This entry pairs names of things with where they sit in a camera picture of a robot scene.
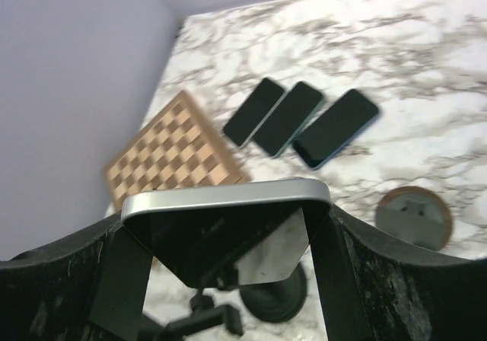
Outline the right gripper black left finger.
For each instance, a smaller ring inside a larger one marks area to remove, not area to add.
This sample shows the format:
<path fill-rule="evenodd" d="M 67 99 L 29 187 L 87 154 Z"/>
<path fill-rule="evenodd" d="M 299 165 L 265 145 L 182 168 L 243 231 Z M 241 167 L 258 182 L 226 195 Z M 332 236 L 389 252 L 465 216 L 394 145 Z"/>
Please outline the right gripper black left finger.
<path fill-rule="evenodd" d="M 112 215 L 1 263 L 3 340 L 136 340 L 151 254 Z"/>

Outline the dark phone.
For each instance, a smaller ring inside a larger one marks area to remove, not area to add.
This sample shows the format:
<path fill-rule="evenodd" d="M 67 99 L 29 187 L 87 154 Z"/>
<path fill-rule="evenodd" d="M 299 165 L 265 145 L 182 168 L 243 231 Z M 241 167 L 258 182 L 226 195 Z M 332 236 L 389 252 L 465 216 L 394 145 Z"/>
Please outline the dark phone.
<path fill-rule="evenodd" d="M 293 141 L 292 148 L 312 170 L 321 168 L 380 115 L 380 108 L 359 90 L 344 93 Z"/>

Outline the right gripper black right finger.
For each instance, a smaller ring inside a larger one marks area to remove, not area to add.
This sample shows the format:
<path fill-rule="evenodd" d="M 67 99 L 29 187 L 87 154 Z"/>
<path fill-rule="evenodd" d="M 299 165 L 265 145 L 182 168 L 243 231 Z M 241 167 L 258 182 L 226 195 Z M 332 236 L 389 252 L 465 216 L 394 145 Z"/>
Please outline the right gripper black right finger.
<path fill-rule="evenodd" d="M 310 204 L 330 340 L 484 340 L 486 261 L 407 244 L 338 206 Z"/>

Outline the black phone teal edge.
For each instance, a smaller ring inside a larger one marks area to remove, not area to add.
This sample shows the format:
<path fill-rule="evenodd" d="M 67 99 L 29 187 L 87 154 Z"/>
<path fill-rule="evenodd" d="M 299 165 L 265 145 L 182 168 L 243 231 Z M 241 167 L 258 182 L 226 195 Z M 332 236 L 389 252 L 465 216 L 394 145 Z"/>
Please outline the black phone teal edge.
<path fill-rule="evenodd" d="M 279 100 L 253 136 L 253 141 L 271 158 L 278 157 L 324 104 L 321 91 L 297 82 Z"/>

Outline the black round-base stand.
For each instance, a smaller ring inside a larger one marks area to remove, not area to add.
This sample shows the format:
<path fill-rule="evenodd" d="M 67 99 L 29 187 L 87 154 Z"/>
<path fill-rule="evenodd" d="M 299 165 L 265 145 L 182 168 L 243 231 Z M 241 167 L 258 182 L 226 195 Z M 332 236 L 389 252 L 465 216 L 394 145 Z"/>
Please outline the black round-base stand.
<path fill-rule="evenodd" d="M 308 281 L 301 263 L 282 281 L 239 287 L 245 308 L 258 320 L 284 323 L 294 318 L 304 306 Z M 142 315 L 139 340 L 184 340 L 188 336 L 223 325 L 235 336 L 244 334 L 240 311 L 231 304 L 216 306 L 211 295 L 197 292 L 190 300 L 191 314 L 161 326 Z"/>

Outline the black phone silver edge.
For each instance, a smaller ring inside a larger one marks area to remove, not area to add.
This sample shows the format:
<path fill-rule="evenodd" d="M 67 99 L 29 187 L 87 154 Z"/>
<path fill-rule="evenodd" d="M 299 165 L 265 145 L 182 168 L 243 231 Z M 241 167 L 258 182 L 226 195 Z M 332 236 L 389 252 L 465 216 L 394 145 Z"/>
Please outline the black phone silver edge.
<path fill-rule="evenodd" d="M 287 279 L 328 214 L 319 180 L 152 190 L 129 196 L 127 231 L 189 288 L 239 288 Z"/>

